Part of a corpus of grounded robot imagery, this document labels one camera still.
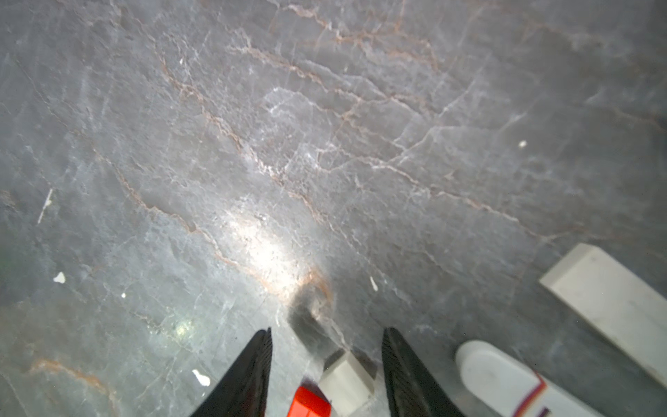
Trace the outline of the white usb drive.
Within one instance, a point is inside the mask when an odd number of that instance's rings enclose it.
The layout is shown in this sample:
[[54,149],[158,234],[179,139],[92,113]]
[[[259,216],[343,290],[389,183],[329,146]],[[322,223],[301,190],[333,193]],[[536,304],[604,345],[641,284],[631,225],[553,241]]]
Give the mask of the white usb drive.
[[540,284],[666,384],[666,299],[602,248],[580,243]]
[[600,415],[583,401],[490,343],[463,343],[455,354],[455,362],[466,389],[499,415]]

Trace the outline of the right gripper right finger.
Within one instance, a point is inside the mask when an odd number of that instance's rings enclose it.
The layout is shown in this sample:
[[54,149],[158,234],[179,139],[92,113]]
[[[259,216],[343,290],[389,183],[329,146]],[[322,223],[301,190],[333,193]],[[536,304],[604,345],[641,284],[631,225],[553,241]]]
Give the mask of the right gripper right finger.
[[392,417],[464,416],[396,328],[384,329],[381,354]]

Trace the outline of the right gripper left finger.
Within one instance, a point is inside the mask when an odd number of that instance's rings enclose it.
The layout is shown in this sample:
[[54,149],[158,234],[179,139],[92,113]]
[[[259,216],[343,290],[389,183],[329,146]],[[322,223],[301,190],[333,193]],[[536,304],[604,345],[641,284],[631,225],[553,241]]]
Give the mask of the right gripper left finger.
[[262,417],[266,413],[273,342],[257,331],[192,417]]

